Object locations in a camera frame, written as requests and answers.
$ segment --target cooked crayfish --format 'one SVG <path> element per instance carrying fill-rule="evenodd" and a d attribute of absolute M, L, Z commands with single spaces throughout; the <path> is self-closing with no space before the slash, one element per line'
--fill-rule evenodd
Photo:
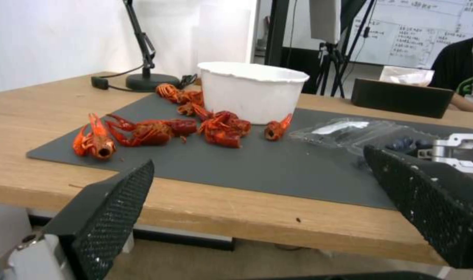
<path fill-rule="evenodd" d="M 240 139 L 249 134 L 250 122 L 228 111 L 214 114 L 197 104 L 193 104 L 193 108 L 202 120 L 198 133 L 204 133 L 207 142 L 224 147 L 241 147 Z"/>
<path fill-rule="evenodd" d="M 272 121 L 267 124 L 266 129 L 264 130 L 264 136 L 269 141 L 277 141 L 283 134 L 285 134 L 286 129 L 290 126 L 292 121 L 292 114 L 288 114 L 281 122 Z"/>
<path fill-rule="evenodd" d="M 194 119 L 148 119 L 135 124 L 117 115 L 107 116 L 117 121 L 105 121 L 108 130 L 121 145 L 127 147 L 164 145 L 173 137 L 180 137 L 186 143 L 186 136 L 197 132 L 197 122 Z M 116 128 L 132 132 L 132 137 L 126 138 Z"/>
<path fill-rule="evenodd" d="M 105 160 L 109 159 L 115 152 L 115 144 L 108 136 L 108 133 L 96 114 L 89 114 L 91 132 L 84 135 L 87 124 L 76 135 L 73 142 L 73 149 L 78 156 L 85 156 L 88 153 L 93 157 Z"/>
<path fill-rule="evenodd" d="M 195 112 L 192 104 L 204 106 L 204 94 L 201 91 L 179 90 L 171 84 L 160 84 L 155 91 L 160 97 L 180 104 L 178 113 L 181 115 L 193 116 Z"/>

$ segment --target desk mat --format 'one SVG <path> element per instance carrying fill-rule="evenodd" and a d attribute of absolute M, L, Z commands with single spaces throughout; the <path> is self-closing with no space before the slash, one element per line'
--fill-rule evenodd
<path fill-rule="evenodd" d="M 130 121 L 179 118 L 176 106 L 156 94 L 114 112 Z M 297 109 L 288 132 L 314 126 L 349 115 Z M 445 137 L 450 133 L 473 133 L 471 129 L 397 122 Z M 70 163 L 105 170 L 122 171 L 151 158 L 156 176 L 180 181 L 209 184 L 320 199 L 370 207 L 395 209 L 372 175 L 355 167 L 357 157 L 345 149 L 326 149 L 298 142 L 286 135 L 281 141 L 268 142 L 264 126 L 252 126 L 243 138 L 241 149 L 228 149 L 205 142 L 202 136 L 190 135 L 182 144 L 172 139 L 162 147 L 121 147 L 117 145 L 110 161 L 76 156 L 72 150 L 76 130 L 29 151 L 27 157 Z"/>

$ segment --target textured rubber pad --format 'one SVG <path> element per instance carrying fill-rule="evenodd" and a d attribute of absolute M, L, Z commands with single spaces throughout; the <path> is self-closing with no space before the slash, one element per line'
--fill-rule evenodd
<path fill-rule="evenodd" d="M 147 161 L 83 188 L 44 228 L 57 235 L 76 279 L 103 279 L 133 230 L 154 176 Z"/>
<path fill-rule="evenodd" d="M 473 179 L 444 163 L 366 146 L 364 156 L 397 209 L 455 268 L 473 268 Z"/>

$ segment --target desk lamp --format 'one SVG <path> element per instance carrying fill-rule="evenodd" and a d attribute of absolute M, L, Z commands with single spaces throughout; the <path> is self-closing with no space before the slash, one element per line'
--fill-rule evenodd
<path fill-rule="evenodd" d="M 179 87 L 179 79 L 174 76 L 163 75 L 163 74 L 152 74 L 150 69 L 155 68 L 153 58 L 155 57 L 155 48 L 149 40 L 146 33 L 141 31 L 138 18 L 133 9 L 133 0 L 123 0 L 126 6 L 127 14 L 133 25 L 134 35 L 140 46 L 143 66 L 141 74 L 132 74 L 126 78 L 126 87 L 135 91 L 151 91 L 156 88 L 157 85 L 162 83 L 172 84 Z"/>

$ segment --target black t-shirt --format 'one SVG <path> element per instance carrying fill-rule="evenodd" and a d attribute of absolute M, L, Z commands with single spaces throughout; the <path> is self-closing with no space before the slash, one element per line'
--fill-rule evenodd
<path fill-rule="evenodd" d="M 473 88 L 473 38 L 446 46 L 432 66 L 435 71 L 429 87 L 454 90 L 461 96 Z"/>

